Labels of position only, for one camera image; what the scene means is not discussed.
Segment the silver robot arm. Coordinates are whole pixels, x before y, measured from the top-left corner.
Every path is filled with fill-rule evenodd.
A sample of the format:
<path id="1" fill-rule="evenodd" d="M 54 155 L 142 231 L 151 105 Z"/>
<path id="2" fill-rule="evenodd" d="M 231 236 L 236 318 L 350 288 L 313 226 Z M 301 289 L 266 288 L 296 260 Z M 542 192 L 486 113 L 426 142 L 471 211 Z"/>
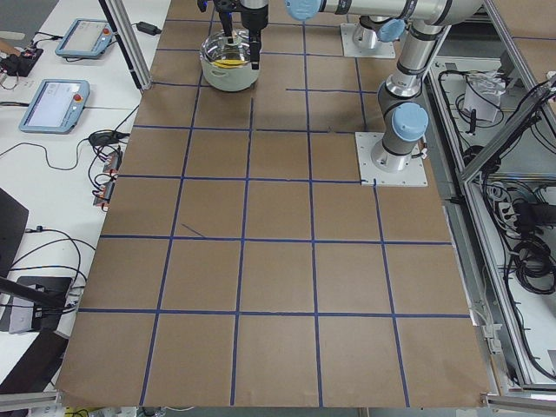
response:
<path id="1" fill-rule="evenodd" d="M 201 12 L 212 2 L 225 33 L 231 31 L 232 14 L 239 13 L 248 31 L 250 62 L 259 69 L 261 33 L 268 25 L 269 1 L 197 1 Z M 391 129 L 391 113 L 413 103 L 419 96 L 422 78 L 442 45 L 447 28 L 461 23 L 481 6 L 482 1 L 284 1 L 288 14 L 305 22 L 318 13 L 338 16 L 358 14 L 372 30 L 385 32 L 388 25 L 409 23 L 396 69 L 377 91 L 383 121 Z"/>

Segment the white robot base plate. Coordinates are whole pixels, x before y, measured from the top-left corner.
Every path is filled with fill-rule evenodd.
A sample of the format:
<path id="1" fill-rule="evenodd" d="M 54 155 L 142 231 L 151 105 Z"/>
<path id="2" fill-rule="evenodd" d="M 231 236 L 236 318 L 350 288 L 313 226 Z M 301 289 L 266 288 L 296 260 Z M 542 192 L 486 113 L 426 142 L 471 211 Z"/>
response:
<path id="1" fill-rule="evenodd" d="M 428 185 L 423 160 L 413 153 L 395 156 L 383 147 L 381 132 L 356 132 L 355 142 L 361 185 L 417 187 Z"/>

